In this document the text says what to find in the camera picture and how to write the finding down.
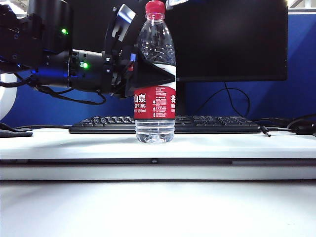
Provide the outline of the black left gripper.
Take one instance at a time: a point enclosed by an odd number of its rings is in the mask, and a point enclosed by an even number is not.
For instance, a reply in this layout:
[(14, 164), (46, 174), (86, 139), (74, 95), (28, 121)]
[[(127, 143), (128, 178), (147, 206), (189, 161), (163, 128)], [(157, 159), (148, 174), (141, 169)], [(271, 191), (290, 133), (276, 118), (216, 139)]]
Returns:
[[(176, 66), (145, 59), (135, 46), (102, 51), (102, 93), (128, 98), (133, 90), (176, 81)], [(130, 80), (133, 77), (133, 90)]]

